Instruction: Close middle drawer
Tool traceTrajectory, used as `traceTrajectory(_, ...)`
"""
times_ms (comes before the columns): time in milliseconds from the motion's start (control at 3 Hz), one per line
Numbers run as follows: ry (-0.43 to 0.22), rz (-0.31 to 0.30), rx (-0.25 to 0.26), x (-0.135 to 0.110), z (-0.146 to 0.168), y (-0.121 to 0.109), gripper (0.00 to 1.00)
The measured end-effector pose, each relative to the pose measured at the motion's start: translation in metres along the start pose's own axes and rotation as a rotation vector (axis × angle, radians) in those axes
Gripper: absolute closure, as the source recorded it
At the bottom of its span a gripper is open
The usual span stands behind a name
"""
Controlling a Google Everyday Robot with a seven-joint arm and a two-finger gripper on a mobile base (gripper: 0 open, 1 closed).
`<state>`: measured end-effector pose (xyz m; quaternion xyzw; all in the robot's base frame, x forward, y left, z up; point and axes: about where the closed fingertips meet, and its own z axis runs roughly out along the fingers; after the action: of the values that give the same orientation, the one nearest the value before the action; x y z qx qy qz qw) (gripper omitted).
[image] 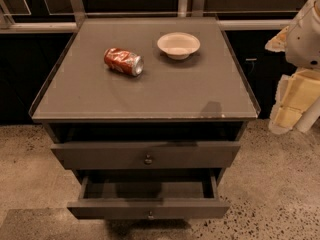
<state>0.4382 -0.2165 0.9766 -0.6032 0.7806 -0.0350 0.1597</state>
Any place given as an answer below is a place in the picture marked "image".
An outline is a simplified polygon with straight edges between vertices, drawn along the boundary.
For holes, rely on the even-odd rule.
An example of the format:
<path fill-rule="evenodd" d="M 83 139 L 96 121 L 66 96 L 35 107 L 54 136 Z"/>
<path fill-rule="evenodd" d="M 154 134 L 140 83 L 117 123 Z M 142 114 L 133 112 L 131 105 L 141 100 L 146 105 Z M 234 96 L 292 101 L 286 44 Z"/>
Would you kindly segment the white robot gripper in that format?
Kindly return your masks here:
<path fill-rule="evenodd" d="M 308 0 L 265 49 L 284 52 L 289 63 L 300 67 L 292 76 L 281 77 L 270 113 L 269 130 L 284 134 L 296 129 L 303 113 L 320 97 L 320 71 L 311 70 L 320 69 L 320 0 Z"/>

